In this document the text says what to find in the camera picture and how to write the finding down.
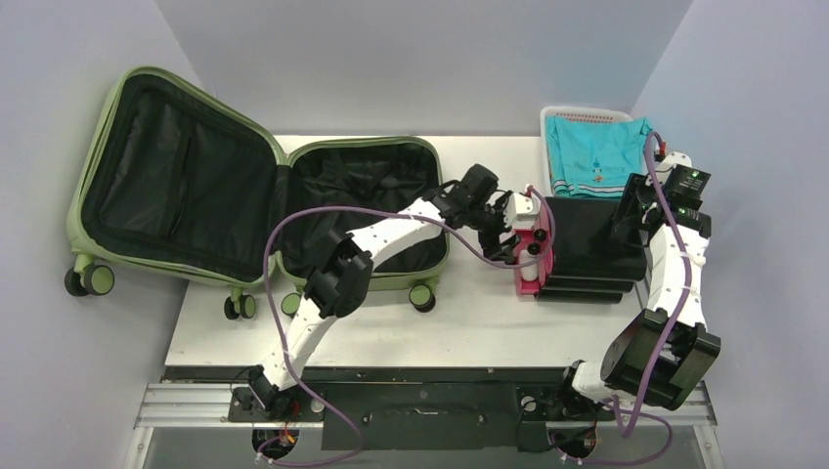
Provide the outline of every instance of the suitcase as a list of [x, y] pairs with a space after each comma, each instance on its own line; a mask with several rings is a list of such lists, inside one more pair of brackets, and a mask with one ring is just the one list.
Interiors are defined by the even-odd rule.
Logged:
[[[435, 148], [415, 137], [316, 142], [284, 154], [264, 128], [195, 85], [156, 67], [127, 72], [98, 121], [66, 217], [74, 296], [107, 294], [112, 270], [97, 260], [208, 284], [227, 285], [225, 315], [252, 318], [248, 290], [263, 281], [270, 231], [285, 216], [322, 205], [397, 212], [442, 183]], [[377, 217], [331, 212], [288, 224], [278, 268], [300, 289], [314, 243], [331, 228]], [[410, 288], [427, 301], [449, 254], [445, 235], [383, 263], [370, 289]]]

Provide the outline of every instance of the white basket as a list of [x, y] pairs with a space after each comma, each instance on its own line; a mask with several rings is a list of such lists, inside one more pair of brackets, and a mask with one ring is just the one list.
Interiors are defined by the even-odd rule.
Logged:
[[617, 110], [600, 109], [598, 107], [575, 107], [575, 106], [547, 106], [542, 109], [542, 167], [545, 172], [544, 186], [545, 195], [554, 195], [552, 190], [552, 168], [550, 167], [549, 151], [546, 146], [545, 122], [549, 115], [559, 115], [568, 120], [576, 122], [589, 122], [593, 124], [609, 124], [611, 122], [631, 122], [632, 117]]

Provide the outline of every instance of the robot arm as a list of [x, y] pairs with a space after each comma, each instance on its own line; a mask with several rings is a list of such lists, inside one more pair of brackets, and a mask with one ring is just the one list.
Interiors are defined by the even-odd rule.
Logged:
[[[702, 314], [700, 276], [711, 236], [711, 218], [698, 210], [709, 175], [692, 169], [687, 155], [672, 152], [656, 168], [657, 179], [671, 205], [691, 265], [691, 286], [653, 374], [644, 403], [670, 410], [678, 408], [720, 354], [720, 339], [706, 329]], [[594, 402], [617, 396], [635, 399], [643, 371], [660, 334], [685, 287], [683, 254], [665, 214], [656, 202], [649, 178], [631, 175], [614, 215], [614, 223], [635, 219], [648, 232], [651, 285], [647, 307], [613, 341], [602, 363], [576, 362], [568, 369], [577, 393]]]
[[[484, 255], [491, 260], [514, 262], [516, 236], [501, 241], [512, 224], [534, 218], [538, 207], [532, 199], [504, 192], [493, 203], [498, 178], [481, 165], [474, 165], [459, 182], [450, 182], [426, 193], [401, 215], [427, 217], [450, 228], [468, 226], [478, 232]], [[331, 231], [320, 242], [315, 268], [308, 275], [299, 309], [286, 332], [291, 367], [302, 374], [311, 354], [339, 318], [353, 313], [365, 300], [371, 272], [383, 262], [424, 240], [439, 236], [443, 229], [432, 223], [389, 218], [347, 234]], [[249, 385], [259, 404], [279, 416], [288, 399], [284, 392], [296, 385], [284, 363], [281, 346], [249, 376]]]

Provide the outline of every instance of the black suitcase lining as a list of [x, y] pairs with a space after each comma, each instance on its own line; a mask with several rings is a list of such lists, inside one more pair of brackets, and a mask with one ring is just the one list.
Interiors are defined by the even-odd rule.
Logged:
[[[436, 157], [417, 144], [338, 149], [336, 155], [317, 149], [293, 168], [278, 165], [255, 131], [163, 78], [141, 74], [124, 84], [81, 220], [110, 252], [254, 281], [262, 275], [267, 237], [286, 214], [321, 205], [397, 212], [438, 184]], [[286, 269], [305, 277], [314, 241], [334, 223], [351, 230], [375, 221], [328, 213], [291, 223], [278, 240]], [[378, 270], [426, 270], [446, 250], [440, 236]]]

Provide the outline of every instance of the cable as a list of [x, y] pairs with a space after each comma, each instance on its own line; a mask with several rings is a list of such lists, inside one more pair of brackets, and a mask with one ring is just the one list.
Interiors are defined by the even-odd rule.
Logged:
[[[613, 404], [609, 405], [608, 407], [610, 408], [611, 411], [613, 411], [614, 414], [616, 414], [616, 424], [619, 426], [619, 428], [621, 430], [622, 427], [623, 427], [622, 414], [623, 413], [633, 414], [633, 413], [630, 410], [623, 410], [623, 409], [619, 408], [619, 398], [614, 399]], [[662, 457], [662, 455], [665, 454], [668, 451], [668, 448], [671, 447], [671, 443], [674, 442], [674, 428], [671, 426], [670, 423], [668, 423], [668, 420], [665, 420], [664, 418], [662, 418], [660, 416], [651, 415], [650, 413], [644, 413], [644, 412], [641, 412], [639, 415], [641, 415], [645, 418], [650, 418], [652, 420], [656, 420], [657, 422], [665, 425], [665, 428], [668, 429], [668, 438], [665, 440], [665, 444], [662, 445], [662, 447], [658, 451], [654, 452], [653, 454], [651, 454], [649, 456], [646, 456], [646, 457], [643, 457], [641, 459], [637, 459], [637, 460], [634, 460], [634, 461], [618, 461], [618, 460], [614, 460], [614, 459], [598, 459], [598, 458], [584, 458], [584, 459], [582, 459], [582, 458], [578, 458], [578, 457], [573, 457], [573, 456], [565, 453], [561, 449], [559, 449], [558, 452], [561, 453], [562, 459], [576, 462], [579, 465], [581, 465], [581, 464], [601, 464], [601, 465], [605, 465], [605, 466], [638, 466], [639, 464], [644, 464], [644, 463], [656, 460], [656, 459]], [[550, 436], [550, 442], [553, 445], [555, 445], [555, 438], [552, 435]]]
[[653, 347], [653, 352], [651, 352], [650, 358], [648, 358], [647, 364], [645, 365], [645, 369], [642, 371], [642, 378], [641, 381], [639, 381], [639, 389], [636, 392], [636, 401], [633, 404], [633, 410], [631, 411], [631, 421], [622, 432], [623, 438], [627, 438], [633, 434], [633, 429], [636, 427], [636, 420], [639, 419], [639, 415], [642, 411], [642, 405], [644, 404], [645, 394], [647, 394], [647, 387], [650, 383], [650, 377], [653, 374], [653, 368], [656, 366], [656, 361], [659, 360], [659, 355], [662, 353], [662, 349], [668, 342], [668, 336], [671, 335], [674, 325], [679, 320], [679, 313], [682, 311], [682, 308], [685, 307], [685, 302], [688, 300], [691, 288], [691, 260], [687, 256], [688, 251], [685, 249], [685, 243], [682, 241], [682, 234], [679, 232], [679, 227], [676, 225], [676, 219], [674, 218], [674, 214], [671, 212], [671, 206], [668, 204], [668, 201], [665, 199], [665, 195], [662, 193], [662, 184], [656, 177], [656, 170], [654, 169], [653, 161], [650, 157], [648, 157], [648, 143], [650, 143], [651, 137], [656, 139], [659, 146], [662, 145], [662, 137], [660, 137], [656, 131], [650, 131], [645, 137], [645, 165], [647, 166], [648, 174], [650, 175], [651, 183], [653, 184], [653, 189], [659, 199], [659, 205], [665, 213], [665, 218], [668, 220], [668, 225], [671, 227], [671, 231], [674, 232], [676, 245], [679, 248], [679, 252], [683, 254], [682, 264], [685, 267], [685, 279], [684, 288], [679, 293], [679, 300], [676, 302], [674, 312], [671, 313], [671, 316], [668, 318], [668, 322], [666, 322], [665, 327], [662, 329], [662, 333], [659, 334], [659, 339], [656, 341], [656, 345]]
[[[552, 249], [552, 243], [555, 240], [555, 220], [552, 216], [552, 210], [549, 208], [549, 204], [546, 203], [546, 199], [544, 198], [544, 196], [541, 195], [534, 188], [530, 187], [529, 192], [531, 192], [532, 195], [534, 195], [541, 202], [541, 205], [545, 209], [546, 214], [549, 218], [549, 224], [550, 224], [549, 243], [547, 244], [545, 252], [542, 255], [536, 256], [535, 259], [533, 259], [529, 262], [525, 262], [523, 264], [516, 264], [516, 265], [502, 264], [502, 263], [494, 262], [494, 261], [491, 261], [491, 260], [487, 259], [486, 257], [484, 257], [483, 254], [478, 252], [472, 246], [472, 244], [469, 241], [467, 241], [457, 230], [451, 228], [449, 225], [447, 225], [447, 224], [445, 224], [441, 221], [433, 220], [429, 217], [424, 217], [422, 215], [401, 214], [401, 213], [384, 212], [384, 211], [381, 211], [381, 210], [372, 210], [372, 209], [369, 209], [369, 208], [348, 207], [348, 206], [343, 206], [343, 205], [332, 205], [332, 206], [328, 206], [328, 207], [309, 208], [309, 209], [306, 209], [306, 210], [301, 210], [301, 211], [296, 212], [296, 213], [292, 213], [292, 214], [288, 215], [287, 217], [285, 217], [282, 221], [280, 221], [277, 224], [277, 226], [271, 232], [271, 235], [268, 237], [268, 242], [265, 244], [265, 254], [264, 254], [262, 271], [264, 273], [264, 278], [265, 278], [265, 295], [268, 297], [268, 304], [271, 306], [271, 313], [273, 313], [274, 319], [277, 322], [277, 332], [280, 334], [280, 342], [282, 343], [282, 347], [283, 347], [283, 359], [284, 359], [285, 367], [287, 368], [287, 372], [288, 372], [288, 374], [290, 374], [290, 377], [293, 378], [293, 380], [296, 382], [297, 386], [302, 388], [302, 390], [305, 391], [306, 393], [308, 393], [308, 395], [311, 396], [311, 398], [316, 399], [317, 401], [319, 401], [325, 408], [330, 410], [334, 415], [336, 415], [343, 422], [345, 422], [346, 425], [348, 425], [348, 427], [354, 432], [354, 434], [357, 435], [357, 447], [350, 450], [350, 451], [348, 451], [348, 452], [346, 452], [346, 453], [339, 454], [337, 456], [329, 457], [329, 458], [326, 458], [326, 459], [321, 459], [319, 461], [284, 462], [284, 461], [278, 461], [278, 460], [271, 460], [270, 462], [272, 462], [273, 464], [276, 464], [278, 466], [285, 466], [285, 467], [317, 467], [317, 466], [322, 466], [322, 465], [326, 465], [326, 464], [331, 464], [333, 462], [342, 461], [342, 460], [347, 459], [351, 456], [354, 456], [355, 454], [357, 454], [361, 450], [363, 450], [363, 433], [360, 431], [360, 429], [357, 427], [357, 425], [350, 418], [348, 418], [348, 416], [345, 415], [345, 413], [343, 413], [340, 409], [333, 406], [331, 403], [326, 401], [322, 396], [320, 396], [319, 394], [314, 392], [314, 390], [311, 389], [307, 384], [305, 384], [305, 382], [302, 381], [302, 378], [299, 377], [299, 374], [297, 374], [296, 370], [293, 369], [293, 365], [290, 362], [290, 355], [287, 352], [287, 350], [288, 350], [287, 335], [285, 334], [285, 331], [284, 331], [284, 327], [283, 327], [283, 324], [282, 324], [282, 319], [280, 318], [279, 309], [277, 309], [277, 303], [274, 300], [274, 293], [273, 293], [272, 288], [271, 288], [271, 277], [268, 275], [268, 273], [270, 272], [269, 264], [270, 264], [270, 261], [271, 261], [271, 249], [273, 248], [273, 245], [274, 245], [274, 242], [276, 241], [277, 235], [285, 227], [285, 225], [287, 225], [288, 223], [290, 223], [293, 220], [296, 220], [297, 218], [300, 218], [300, 217], [305, 217], [305, 216], [312, 215], [312, 214], [315, 214], [315, 213], [325, 213], [325, 212], [355, 212], [355, 213], [365, 213], [367, 215], [374, 215], [374, 216], [383, 217], [383, 218], [393, 218], [393, 219], [398, 219], [398, 220], [418, 220], [420, 222], [431, 223], [432, 225], [437, 225], [438, 227], [441, 227], [444, 231], [446, 231], [450, 235], [457, 238], [458, 241], [460, 241], [461, 244], [463, 244], [467, 249], [469, 249], [469, 251], [471, 251], [472, 254], [477, 256], [478, 259], [481, 259], [482, 261], [489, 264], [490, 266], [493, 266], [493, 267], [496, 267], [496, 268], [499, 268], [499, 269], [515, 270], [515, 269], [521, 269], [521, 268], [524, 268], [524, 267], [529, 267], [529, 266], [532, 266], [534, 264], [537, 264], [537, 263], [541, 262], [541, 260], [544, 259], [547, 255], [547, 253]], [[271, 443], [277, 441], [279, 439], [279, 437], [280, 436], [278, 434], [276, 437], [268, 439], [264, 443], [262, 443], [262, 445], [259, 445], [259, 448], [256, 450], [257, 451], [257, 458], [261, 457], [262, 451], [265, 448], [267, 448], [268, 445], [270, 445]]]

